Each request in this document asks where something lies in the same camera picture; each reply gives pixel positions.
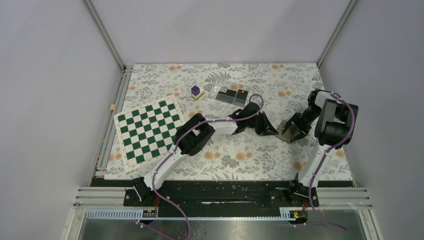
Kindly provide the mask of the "grey card holder wallet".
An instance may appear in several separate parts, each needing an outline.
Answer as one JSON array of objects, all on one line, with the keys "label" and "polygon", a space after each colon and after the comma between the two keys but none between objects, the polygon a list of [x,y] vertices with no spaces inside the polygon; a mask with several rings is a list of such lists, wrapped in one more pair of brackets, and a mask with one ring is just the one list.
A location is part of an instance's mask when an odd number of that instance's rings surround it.
[{"label": "grey card holder wallet", "polygon": [[284,142],[290,143],[292,134],[291,134],[291,130],[287,130],[287,131],[284,130],[284,126],[286,122],[287,122],[286,120],[282,120],[280,122],[279,126],[277,127],[278,134],[276,134],[275,137]]}]

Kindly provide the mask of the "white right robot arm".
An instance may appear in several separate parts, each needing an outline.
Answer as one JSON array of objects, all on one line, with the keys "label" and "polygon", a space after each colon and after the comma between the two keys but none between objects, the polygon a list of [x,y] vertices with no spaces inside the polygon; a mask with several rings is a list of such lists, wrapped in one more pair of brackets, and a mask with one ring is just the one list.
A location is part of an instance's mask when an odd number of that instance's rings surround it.
[{"label": "white right robot arm", "polygon": [[290,182],[286,200],[296,207],[317,207],[316,188],[333,149],[347,145],[352,137],[359,107],[347,103],[339,94],[322,89],[308,96],[308,107],[296,112],[289,120],[281,121],[281,139],[288,143],[305,138],[316,122],[315,144],[306,165]]}]

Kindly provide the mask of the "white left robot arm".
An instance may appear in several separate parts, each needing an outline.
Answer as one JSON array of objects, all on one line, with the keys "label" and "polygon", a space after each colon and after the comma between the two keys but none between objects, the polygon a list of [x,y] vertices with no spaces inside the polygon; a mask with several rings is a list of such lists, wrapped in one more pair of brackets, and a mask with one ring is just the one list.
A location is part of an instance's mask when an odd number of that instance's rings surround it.
[{"label": "white left robot arm", "polygon": [[247,128],[253,129],[258,136],[278,134],[261,107],[254,102],[224,118],[205,118],[200,113],[195,114],[177,130],[165,157],[145,176],[132,180],[136,199],[144,206],[152,204],[155,200],[154,190],[163,185],[183,160],[198,154],[221,135],[236,135]]}]

